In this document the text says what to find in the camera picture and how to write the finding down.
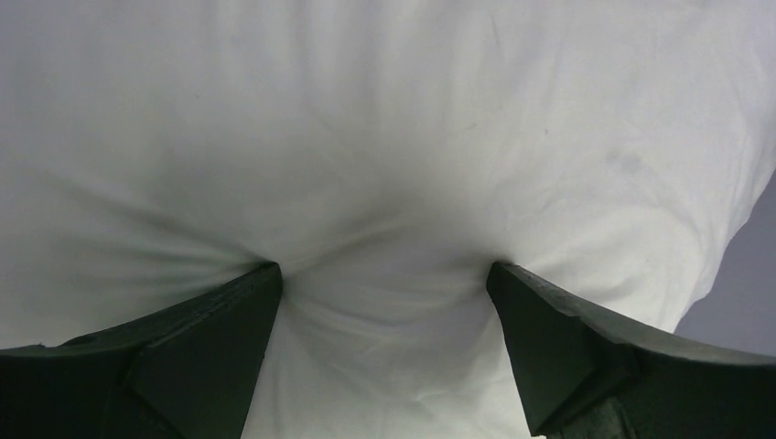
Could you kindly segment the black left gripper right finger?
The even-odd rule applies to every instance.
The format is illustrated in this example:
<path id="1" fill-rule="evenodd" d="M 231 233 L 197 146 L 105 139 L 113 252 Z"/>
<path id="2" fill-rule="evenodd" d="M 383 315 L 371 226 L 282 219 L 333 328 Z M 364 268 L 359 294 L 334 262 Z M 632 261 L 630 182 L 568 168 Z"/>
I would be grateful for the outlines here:
<path id="1" fill-rule="evenodd" d="M 772 438 L 775 360 L 678 337 L 494 263 L 529 431 L 547 438 Z"/>

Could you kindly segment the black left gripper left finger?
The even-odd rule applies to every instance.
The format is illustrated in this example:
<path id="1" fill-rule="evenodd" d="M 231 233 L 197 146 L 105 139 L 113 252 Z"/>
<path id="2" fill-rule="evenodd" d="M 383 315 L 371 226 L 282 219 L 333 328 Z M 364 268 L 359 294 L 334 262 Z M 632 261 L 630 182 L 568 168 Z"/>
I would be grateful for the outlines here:
<path id="1" fill-rule="evenodd" d="M 4 438 L 238 438 L 283 293 L 262 265 L 60 346 L 1 353 Z"/>

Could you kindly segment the white pillow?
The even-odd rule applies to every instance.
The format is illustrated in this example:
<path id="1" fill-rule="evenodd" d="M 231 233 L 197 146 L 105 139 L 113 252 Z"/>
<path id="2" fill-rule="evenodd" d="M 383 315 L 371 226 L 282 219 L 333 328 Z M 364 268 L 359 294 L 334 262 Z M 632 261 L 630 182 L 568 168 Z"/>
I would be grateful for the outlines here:
<path id="1" fill-rule="evenodd" d="M 248 438 L 524 438 L 496 261 L 673 331 L 775 168 L 772 1 L 4 1 L 1 344 L 277 262 Z"/>

